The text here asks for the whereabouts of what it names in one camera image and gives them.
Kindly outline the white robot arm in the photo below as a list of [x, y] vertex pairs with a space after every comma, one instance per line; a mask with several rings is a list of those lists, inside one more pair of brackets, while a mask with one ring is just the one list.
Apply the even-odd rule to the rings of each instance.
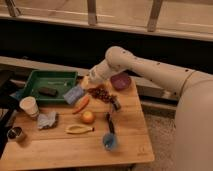
[[112, 46], [89, 70], [88, 82], [100, 84], [125, 70], [179, 97], [172, 171], [213, 171], [213, 74], [139, 58]]

